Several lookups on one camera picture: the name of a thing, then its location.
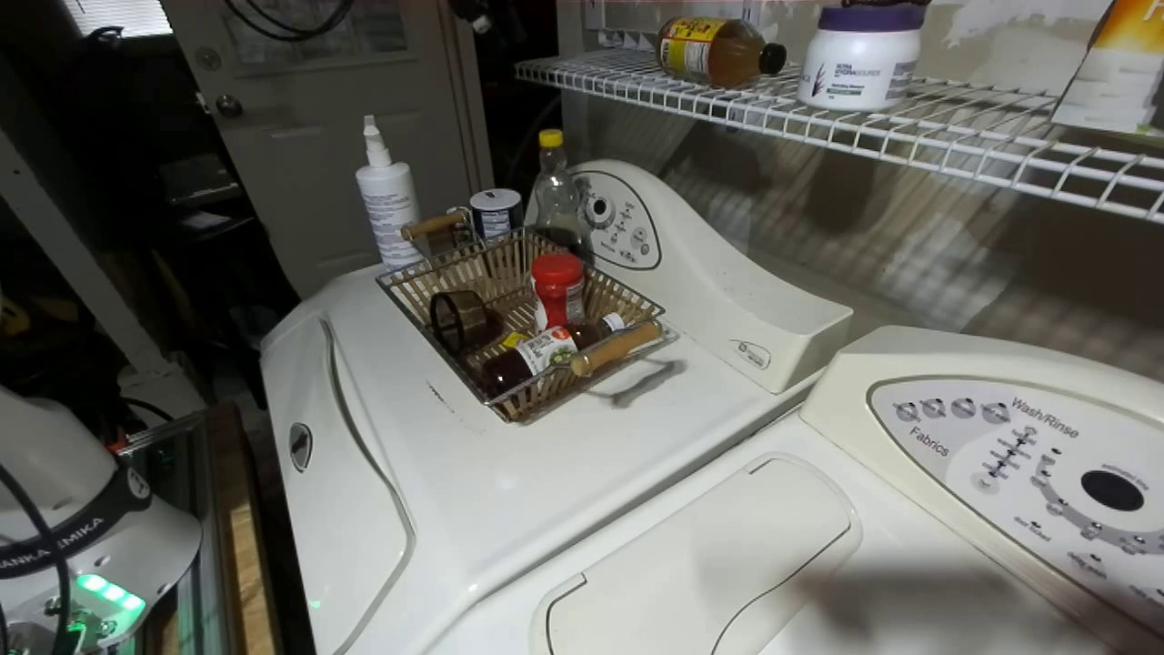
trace green light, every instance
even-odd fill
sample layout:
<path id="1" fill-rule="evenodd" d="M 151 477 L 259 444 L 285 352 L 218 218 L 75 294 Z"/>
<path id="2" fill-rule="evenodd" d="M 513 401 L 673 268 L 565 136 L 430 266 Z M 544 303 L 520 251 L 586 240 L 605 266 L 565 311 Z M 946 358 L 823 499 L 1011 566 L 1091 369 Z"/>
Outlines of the green light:
<path id="1" fill-rule="evenodd" d="M 102 575 L 75 575 L 75 583 L 91 592 L 102 592 L 105 591 L 105 577 Z"/>

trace white bottle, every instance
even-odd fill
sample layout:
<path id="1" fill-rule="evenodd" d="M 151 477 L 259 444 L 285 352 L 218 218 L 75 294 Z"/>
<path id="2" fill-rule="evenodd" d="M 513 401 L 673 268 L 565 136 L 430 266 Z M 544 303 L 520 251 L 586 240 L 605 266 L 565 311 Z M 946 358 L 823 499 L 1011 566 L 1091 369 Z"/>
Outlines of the white bottle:
<path id="1" fill-rule="evenodd" d="M 358 170 L 378 263 L 399 268 L 423 260 L 412 240 L 399 238 L 402 227 L 417 221 L 417 204 L 412 190 L 412 166 L 392 160 L 376 118 L 362 118 L 366 166 Z"/>

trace wire shelf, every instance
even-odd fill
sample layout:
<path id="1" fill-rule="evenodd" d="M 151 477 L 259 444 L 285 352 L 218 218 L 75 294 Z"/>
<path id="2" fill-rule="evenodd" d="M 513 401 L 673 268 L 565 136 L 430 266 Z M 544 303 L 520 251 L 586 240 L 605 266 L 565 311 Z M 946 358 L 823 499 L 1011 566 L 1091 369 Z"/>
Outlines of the wire shelf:
<path id="1" fill-rule="evenodd" d="M 1164 227 L 1164 156 L 1064 143 L 1050 96 L 914 79 L 894 108 L 839 112 L 798 102 L 798 68 L 719 90 L 661 75 L 650 52 L 536 59 L 518 79 Z"/>

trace glass bottle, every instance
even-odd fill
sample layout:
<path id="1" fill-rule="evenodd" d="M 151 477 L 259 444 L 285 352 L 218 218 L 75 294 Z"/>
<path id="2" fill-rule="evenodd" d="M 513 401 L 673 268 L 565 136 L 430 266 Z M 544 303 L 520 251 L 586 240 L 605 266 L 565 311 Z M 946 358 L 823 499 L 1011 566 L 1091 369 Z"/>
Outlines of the glass bottle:
<path id="1" fill-rule="evenodd" d="M 670 17 L 659 28 L 659 68 L 709 87 L 753 87 L 787 66 L 781 44 L 737 17 Z"/>
<path id="2" fill-rule="evenodd" d="M 593 263 L 589 251 L 589 221 L 586 221 L 586 192 L 567 160 L 567 137 L 560 127 L 538 131 L 538 180 L 530 190 L 530 212 L 524 218 L 529 232 L 567 249 L 583 263 Z"/>
<path id="3" fill-rule="evenodd" d="M 554 364 L 589 349 L 593 343 L 599 343 L 621 328 L 624 328 L 621 312 L 609 312 L 605 319 L 583 324 L 583 328 L 554 324 L 554 328 L 524 338 L 518 349 L 507 349 L 495 360 L 487 360 L 481 369 L 481 389 L 487 397 L 503 397 L 503 392 L 518 389 L 520 381 L 548 371 Z"/>

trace wire basket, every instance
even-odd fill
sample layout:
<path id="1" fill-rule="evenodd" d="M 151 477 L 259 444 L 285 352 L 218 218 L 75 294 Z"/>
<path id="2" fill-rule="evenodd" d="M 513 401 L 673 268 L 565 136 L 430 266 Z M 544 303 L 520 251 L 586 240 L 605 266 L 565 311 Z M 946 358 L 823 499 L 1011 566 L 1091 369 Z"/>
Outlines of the wire basket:
<path id="1" fill-rule="evenodd" d="M 507 389 L 498 397 L 487 397 L 481 380 L 481 369 L 507 352 L 513 343 L 507 334 L 536 334 L 536 291 L 530 291 L 530 263 L 544 251 L 556 251 L 556 243 L 536 238 L 536 232 L 507 232 L 498 240 L 484 243 L 455 243 L 417 266 L 382 273 L 378 284 L 390 291 L 390 298 L 402 311 L 402 315 L 434 343 L 434 349 L 457 371 L 457 380 L 476 392 L 481 404 L 495 409 L 507 423 L 524 423 L 530 414 L 542 414 L 548 404 L 577 392 L 593 380 L 577 380 L 571 369 L 556 364 L 518 389 Z M 430 303 L 439 291 L 476 291 L 484 307 L 503 319 L 498 338 L 467 349 L 455 358 L 439 344 L 434 324 L 430 324 Z M 586 298 L 586 324 L 595 324 L 609 312 L 617 312 L 624 319 L 621 331 L 634 331 L 635 324 L 659 319 L 661 307 L 646 294 L 624 286 L 621 279 L 586 266 L 583 279 Z"/>

